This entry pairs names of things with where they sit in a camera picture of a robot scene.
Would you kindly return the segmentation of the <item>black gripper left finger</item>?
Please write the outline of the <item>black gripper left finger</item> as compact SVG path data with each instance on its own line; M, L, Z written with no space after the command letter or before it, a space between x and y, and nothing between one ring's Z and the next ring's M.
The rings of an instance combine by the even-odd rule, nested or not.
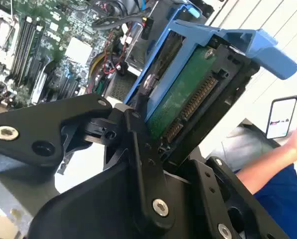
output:
M170 229L174 212L155 142L145 124L146 106L121 111L96 94L0 113L0 174L42 182L65 154L89 143L109 150L108 167L129 166L131 212L142 229Z

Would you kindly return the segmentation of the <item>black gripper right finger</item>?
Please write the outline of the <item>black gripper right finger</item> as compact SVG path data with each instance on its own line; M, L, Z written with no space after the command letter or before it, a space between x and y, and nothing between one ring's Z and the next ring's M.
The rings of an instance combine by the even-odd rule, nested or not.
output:
M207 239L287 239L288 235L218 158L189 162L196 211Z

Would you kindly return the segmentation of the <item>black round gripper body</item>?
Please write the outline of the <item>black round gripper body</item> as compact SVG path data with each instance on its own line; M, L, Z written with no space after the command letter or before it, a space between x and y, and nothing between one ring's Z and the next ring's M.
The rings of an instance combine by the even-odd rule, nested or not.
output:
M138 230L128 199L126 164L108 169L48 201L31 222L29 239L209 239L205 217L196 211L191 184L165 173L175 210L163 235Z

